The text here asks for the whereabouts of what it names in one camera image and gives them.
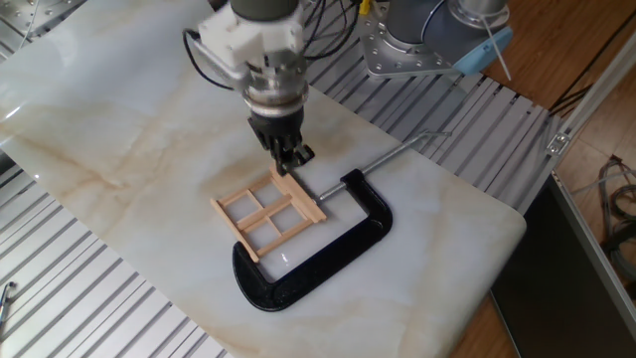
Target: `black cable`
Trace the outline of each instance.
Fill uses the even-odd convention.
[[[302,51],[300,52],[302,55],[305,54],[305,52],[307,51],[307,48],[309,48],[309,45],[311,45],[311,43],[314,42],[316,38],[318,27],[320,27],[320,21],[322,20],[322,17],[325,14],[326,4],[327,4],[327,0],[318,0],[318,3],[316,3],[316,8],[318,7],[318,5],[320,5],[320,13],[318,14],[318,19],[316,20],[316,26],[314,26],[314,30],[311,32],[311,36],[309,36],[309,40],[307,40],[307,43],[305,44],[305,46],[302,48]]]
[[[347,12],[349,12],[349,10],[353,9],[354,6],[356,6],[356,4],[351,4],[346,9],[344,9],[344,8],[342,9],[343,10],[342,16],[345,18],[345,21],[344,21],[345,24],[348,23],[348,21],[347,21]],[[321,38],[325,38],[325,37],[335,36],[333,39],[331,39],[331,41],[329,42],[329,44],[327,44],[327,46],[325,46],[322,50],[320,50],[318,52],[318,55],[321,55],[321,54],[325,53],[333,44],[338,42],[338,40],[340,40],[347,33],[347,31],[349,31],[349,27],[344,27],[341,31],[336,32],[336,33],[318,36],[316,38],[316,40],[321,39]]]
[[[345,44],[347,43],[347,41],[349,40],[349,38],[351,37],[351,35],[354,32],[356,24],[358,24],[358,15],[359,15],[359,13],[360,13],[360,4],[356,4],[356,14],[354,15],[354,20],[351,23],[351,26],[349,26],[349,30],[347,31],[347,34],[345,35],[345,37],[340,41],[340,43],[335,48],[329,50],[328,52],[326,52],[324,54],[319,54],[317,56],[305,56],[305,59],[309,60],[309,61],[320,60],[320,59],[327,58],[327,57],[337,53],[338,51],[340,51],[340,49],[342,49],[342,47],[345,46]]]
[[[318,11],[318,5],[320,3],[321,0],[318,0],[318,2],[316,2],[316,5],[314,6],[313,10],[311,10],[311,14],[309,14],[309,17],[307,18],[307,20],[305,20],[305,24],[303,25],[303,29],[306,29],[307,26],[309,26],[309,24],[311,24],[311,21],[314,19],[314,15],[316,14],[316,11]]]
[[[578,101],[582,100],[585,95],[587,94],[587,92],[589,91],[589,89],[591,88],[591,85],[578,90],[577,92],[565,97],[558,105],[555,103],[555,105],[553,105],[553,108],[550,109],[550,114],[551,115],[555,115],[557,113],[559,113],[560,111],[563,111],[564,109],[568,108],[569,106],[577,103]]]
[[[580,74],[578,74],[578,76],[571,83],[571,85],[569,85],[569,87],[563,92],[563,94],[556,100],[555,104],[552,105],[552,108],[554,108],[557,105],[559,105],[560,103],[562,103],[562,101],[564,100],[563,98],[574,88],[574,86],[576,86],[576,84],[580,81],[580,79],[582,79],[583,76],[585,76],[585,74],[589,71],[589,69],[591,69],[591,67],[594,65],[594,63],[600,58],[600,56],[605,52],[605,50],[607,50],[607,48],[614,41],[614,39],[616,39],[618,34],[620,34],[621,31],[623,31],[623,29],[625,29],[627,27],[627,25],[632,21],[632,19],[634,17],[636,17],[636,10],[634,10],[629,15],[629,17],[627,17],[627,19],[625,19],[625,21],[623,21],[623,23],[616,29],[616,31],[614,31],[612,33],[612,35],[609,37],[609,39],[607,39],[607,41],[605,41],[605,43],[600,48],[600,50],[598,50],[598,52],[596,53],[594,58],[589,62],[589,64],[587,64],[587,66],[583,69],[583,71],[580,72]]]
[[[204,74],[203,71],[201,71],[201,69],[199,68],[199,65],[197,65],[197,61],[195,60],[195,57],[192,55],[192,51],[190,51],[190,44],[188,44],[188,35],[190,35],[192,40],[195,40],[195,41],[201,39],[201,35],[199,35],[198,32],[196,32],[196,31],[194,31],[192,29],[184,29],[182,34],[183,34],[183,45],[186,47],[186,52],[188,53],[188,57],[190,58],[190,62],[192,63],[192,66],[195,68],[197,73],[202,78],[204,78],[207,82],[211,83],[212,85],[214,85],[216,87],[219,87],[219,88],[224,89],[224,90],[235,90],[235,89],[233,89],[231,87],[219,84],[218,82],[212,80],[206,74]]]

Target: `wooden floor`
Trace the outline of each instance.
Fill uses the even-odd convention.
[[[636,1],[631,0],[511,0],[509,7],[515,39],[504,57],[513,80],[506,80],[499,64],[491,66],[486,75],[547,108],[592,85],[636,32]],[[595,112],[558,167],[557,173],[570,191],[595,181],[612,154],[636,169],[634,98],[636,69]],[[625,183],[611,181],[608,191]],[[601,241],[598,189],[577,194],[574,200]],[[636,200],[621,204],[636,213]],[[627,250],[626,256],[636,263],[636,245]],[[518,357],[490,296],[484,299],[451,357]]]
[[[510,0],[508,6],[514,37],[504,58],[513,79],[499,63],[485,74],[545,108],[607,52],[608,40],[636,11],[634,0]]]

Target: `marble surface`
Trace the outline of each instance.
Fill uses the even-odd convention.
[[[525,230],[521,215],[410,151],[369,175],[389,235],[281,312],[253,308],[213,208],[267,171],[235,92],[193,71],[181,29],[205,0],[90,0],[0,66],[1,148],[236,357],[439,357]],[[398,143],[312,90],[303,126],[321,192]],[[364,217],[327,202],[262,260],[278,277]]]

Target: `wooden stick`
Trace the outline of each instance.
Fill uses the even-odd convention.
[[[233,193],[231,193],[230,195],[228,195],[227,197],[220,199],[219,200],[219,204],[221,204],[221,206],[226,207],[227,205],[235,202],[236,200],[240,199],[243,195],[245,195],[245,191],[247,190],[258,190],[264,186],[266,186],[267,184],[269,184],[269,182],[271,182],[271,174],[267,174],[263,177],[260,177],[258,180],[256,180],[255,182],[251,182],[247,185],[245,185],[244,187],[234,191]]]
[[[274,225],[274,222],[271,221],[270,217],[267,217],[267,223],[269,223],[269,225],[271,225],[271,227],[274,229],[274,231],[276,232],[276,235],[278,235],[278,237],[280,237],[282,235],[280,233],[280,230],[278,230],[278,228],[276,228],[276,226]]]
[[[278,198],[278,200],[276,200],[272,204],[269,204],[266,207],[264,207],[264,208],[262,208],[260,210],[257,210],[255,212],[247,215],[246,217],[240,219],[237,222],[237,229],[245,230],[245,228],[247,228],[250,225],[252,225],[253,223],[259,221],[263,217],[271,216],[271,215],[274,215],[274,214],[278,213],[279,211],[281,211],[284,208],[286,208],[287,206],[289,206],[290,203],[291,203],[291,195],[285,194],[284,196]]]
[[[235,227],[235,223],[232,222],[232,219],[230,219],[228,214],[226,214],[226,211],[223,210],[221,205],[219,203],[217,203],[216,200],[212,199],[212,200],[210,200],[210,203],[217,210],[217,212],[219,212],[219,215],[221,215],[223,220],[226,221],[226,224],[228,224],[228,226],[230,227],[230,230],[232,230],[232,232],[235,234],[235,236],[237,237],[237,240],[239,240],[242,243],[242,245],[245,247],[245,249],[247,250],[247,253],[249,254],[249,257],[251,258],[251,260],[258,264],[258,255],[251,248],[251,246],[247,242],[247,239],[240,233],[239,229],[237,229],[237,227]]]
[[[249,197],[251,202],[256,205],[256,208],[258,208],[259,210],[262,209],[262,204],[260,204],[258,199],[256,199],[256,197],[254,196],[254,193],[252,193],[251,190],[247,189],[247,190],[245,190],[245,193]]]
[[[307,195],[307,193],[305,193],[300,185],[296,183],[291,175],[287,174],[284,177],[281,177],[276,171],[276,167],[274,165],[269,167],[269,171],[271,172],[271,177],[274,182],[278,183],[280,187],[287,191],[287,193],[291,194],[296,205],[309,219],[311,219],[311,221],[318,223],[323,220],[327,220],[325,213],[318,208],[318,205],[314,203],[314,201],[309,197],[309,195]]]
[[[260,227],[261,225],[265,224],[267,222],[268,217],[263,217],[258,219],[257,222],[251,224],[250,226],[246,227],[245,229],[242,229],[241,231],[245,234],[249,234],[252,231],[258,229],[258,227]]]
[[[276,239],[273,242],[269,243],[269,245],[265,246],[264,248],[258,250],[256,252],[256,254],[259,255],[260,257],[263,257],[263,256],[267,255],[272,250],[274,250],[274,249],[278,248],[279,246],[283,245],[289,239],[291,239],[294,236],[300,234],[300,232],[302,232],[303,230],[309,228],[312,224],[313,224],[313,222],[310,219],[307,219],[305,221],[302,221],[302,222],[296,224],[296,226],[294,226],[293,228],[291,228],[291,229],[287,230],[286,232],[282,233],[282,235],[278,239]]]

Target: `wooden lattice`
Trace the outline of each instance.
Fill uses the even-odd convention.
[[[269,183],[272,183],[282,196],[275,202],[263,207],[253,193],[264,188]],[[244,196],[247,196],[256,205],[257,210],[237,221],[234,221],[228,215],[226,207]],[[311,200],[309,195],[305,193],[294,178],[289,174],[281,177],[273,165],[269,168],[269,173],[267,175],[253,183],[250,183],[246,187],[231,193],[225,198],[220,200],[213,199],[211,200],[211,203],[217,212],[219,212],[219,214],[224,218],[228,226],[230,226],[230,229],[237,237],[237,240],[245,246],[249,256],[255,263],[258,263],[260,258],[298,235],[312,224],[327,219],[327,216],[325,216],[322,210],[320,210],[313,200]],[[300,215],[302,221],[291,229],[281,233],[271,221],[271,217],[290,205],[296,210],[298,215]],[[255,250],[249,244],[246,236],[264,224],[270,225],[278,237],[265,247]]]

